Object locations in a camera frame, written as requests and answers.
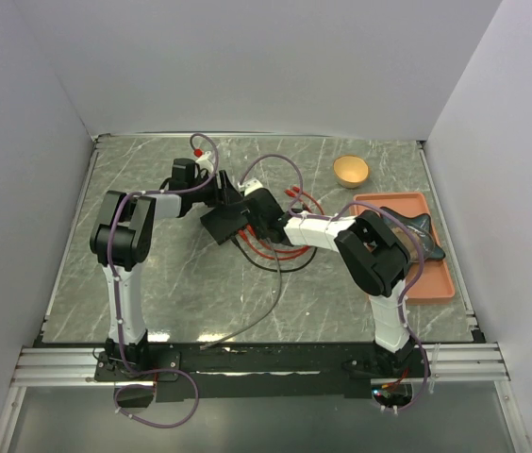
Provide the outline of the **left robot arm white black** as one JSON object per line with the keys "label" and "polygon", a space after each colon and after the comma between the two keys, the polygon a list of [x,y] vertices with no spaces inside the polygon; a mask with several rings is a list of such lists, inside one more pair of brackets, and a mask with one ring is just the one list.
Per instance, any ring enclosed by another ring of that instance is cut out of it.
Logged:
{"label": "left robot arm white black", "polygon": [[90,249],[102,267],[109,304],[105,366],[128,378],[143,378],[151,367],[148,330],[141,308],[141,272],[156,220],[185,216],[195,204],[226,206],[240,194],[218,168],[211,152],[174,160],[159,188],[130,193],[108,191],[95,220]]}

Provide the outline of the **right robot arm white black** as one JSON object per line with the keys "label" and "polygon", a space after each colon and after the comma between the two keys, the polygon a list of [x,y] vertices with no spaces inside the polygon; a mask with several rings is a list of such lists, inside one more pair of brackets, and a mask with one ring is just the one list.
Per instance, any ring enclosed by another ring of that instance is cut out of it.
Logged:
{"label": "right robot arm white black", "polygon": [[258,239],[341,256],[372,306],[378,369],[391,377],[401,374],[414,347],[405,316],[410,253],[381,216],[373,210],[348,217],[284,211],[263,188],[245,195],[242,202],[243,214]]}

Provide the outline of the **black network switch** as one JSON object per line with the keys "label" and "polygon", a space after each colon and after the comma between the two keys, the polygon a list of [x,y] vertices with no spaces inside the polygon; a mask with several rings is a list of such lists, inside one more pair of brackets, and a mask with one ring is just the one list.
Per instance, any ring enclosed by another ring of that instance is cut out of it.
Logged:
{"label": "black network switch", "polygon": [[227,205],[214,208],[200,217],[200,222],[218,245],[238,234],[248,225],[248,209],[242,205]]}

